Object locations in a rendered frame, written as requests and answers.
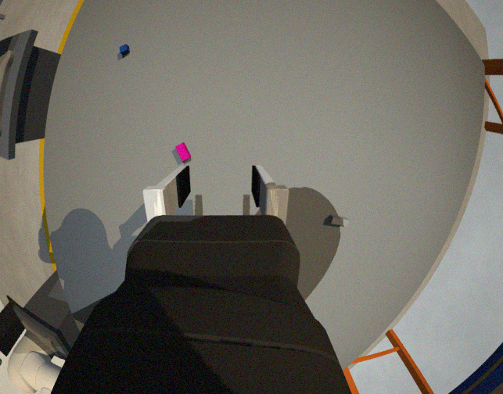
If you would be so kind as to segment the small blue cube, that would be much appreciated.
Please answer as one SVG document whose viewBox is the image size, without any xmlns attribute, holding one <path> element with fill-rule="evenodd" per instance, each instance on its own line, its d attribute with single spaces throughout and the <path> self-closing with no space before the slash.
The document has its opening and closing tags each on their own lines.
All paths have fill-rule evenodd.
<svg viewBox="0 0 503 394">
<path fill-rule="evenodd" d="M 125 44 L 125 45 L 120 46 L 120 53 L 122 55 L 125 55 L 125 54 L 127 54 L 129 52 L 130 52 L 130 49 L 129 49 L 128 45 Z"/>
</svg>

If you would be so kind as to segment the magenta rod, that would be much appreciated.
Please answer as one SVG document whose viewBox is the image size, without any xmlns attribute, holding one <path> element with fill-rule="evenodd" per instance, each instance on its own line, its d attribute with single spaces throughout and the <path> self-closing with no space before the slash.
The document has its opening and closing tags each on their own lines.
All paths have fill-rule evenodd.
<svg viewBox="0 0 503 394">
<path fill-rule="evenodd" d="M 178 151 L 179 156 L 181 157 L 182 161 L 188 159 L 191 157 L 185 143 L 181 143 L 180 145 L 175 146 L 175 148 Z"/>
</svg>

